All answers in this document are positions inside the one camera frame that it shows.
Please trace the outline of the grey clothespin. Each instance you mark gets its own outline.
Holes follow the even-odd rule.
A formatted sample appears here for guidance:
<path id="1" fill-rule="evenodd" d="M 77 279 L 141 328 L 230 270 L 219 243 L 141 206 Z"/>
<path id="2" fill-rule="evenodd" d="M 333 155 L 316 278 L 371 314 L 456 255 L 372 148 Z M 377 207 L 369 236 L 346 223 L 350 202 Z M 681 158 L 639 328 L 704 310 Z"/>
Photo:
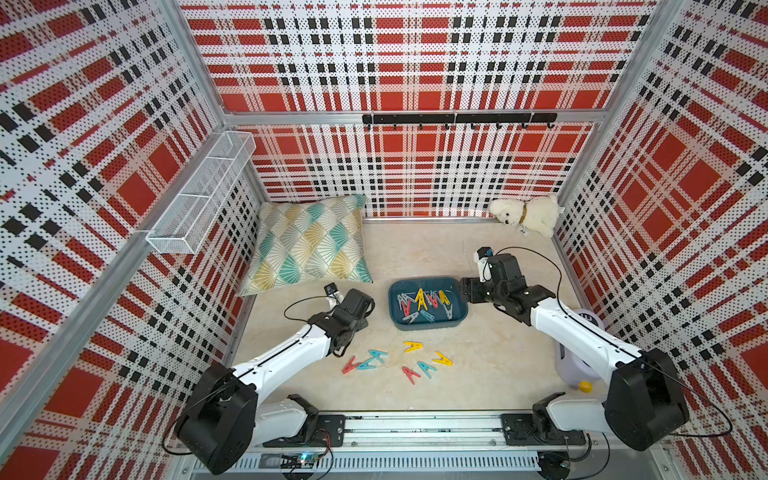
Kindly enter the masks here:
<path id="1" fill-rule="evenodd" d="M 420 313 L 419 313 L 419 312 L 417 312 L 417 313 L 412 313 L 412 314 L 410 314 L 410 315 L 407 315 L 407 316 L 405 316 L 405 317 L 402 319 L 402 322 L 403 322 L 404 324 L 411 324 L 411 323 L 412 323 L 414 320 L 416 320 L 416 319 L 417 319 L 419 316 L 420 316 Z"/>
<path id="2" fill-rule="evenodd" d="M 397 300 L 398 300 L 398 304 L 400 306 L 400 309 L 402 311 L 405 311 L 407 309 L 407 307 L 409 306 L 409 300 L 405 296 L 403 296 L 403 295 L 399 295 L 397 297 Z"/>
<path id="3" fill-rule="evenodd" d="M 452 320 L 454 318 L 453 316 L 453 305 L 452 304 L 443 304 L 442 308 L 445 313 L 445 318 L 447 320 Z"/>

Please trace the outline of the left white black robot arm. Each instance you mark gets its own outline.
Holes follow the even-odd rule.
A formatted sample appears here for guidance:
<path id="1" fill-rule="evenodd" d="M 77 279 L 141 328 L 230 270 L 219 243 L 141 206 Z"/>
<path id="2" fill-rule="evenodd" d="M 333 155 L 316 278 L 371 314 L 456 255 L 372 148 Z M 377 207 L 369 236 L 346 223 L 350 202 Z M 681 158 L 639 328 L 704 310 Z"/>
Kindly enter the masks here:
<path id="1" fill-rule="evenodd" d="M 215 362 L 202 374 L 185 407 L 167 428 L 213 475 L 229 470 L 254 443 L 286 438 L 314 440 L 318 411 L 299 395 L 266 399 L 304 368 L 346 352 L 356 333 L 368 326 L 374 299 L 351 289 L 326 294 L 330 309 L 302 322 L 291 337 L 233 367 Z"/>

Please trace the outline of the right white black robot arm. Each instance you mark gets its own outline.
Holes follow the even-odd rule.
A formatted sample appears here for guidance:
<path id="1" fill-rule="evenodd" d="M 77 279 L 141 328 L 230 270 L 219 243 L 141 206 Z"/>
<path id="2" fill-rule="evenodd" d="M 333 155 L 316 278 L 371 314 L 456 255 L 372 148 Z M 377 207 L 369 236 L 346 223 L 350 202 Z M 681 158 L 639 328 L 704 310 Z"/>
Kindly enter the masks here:
<path id="1" fill-rule="evenodd" d="M 683 385 L 666 353 L 622 341 L 565 306 L 557 293 L 529 285 L 511 254 L 482 247 L 475 260 L 477 276 L 460 281 L 467 302 L 489 303 L 548 335 L 608 387 L 601 397 L 550 395 L 539 406 L 544 429 L 611 433 L 624 445 L 644 451 L 689 421 Z"/>

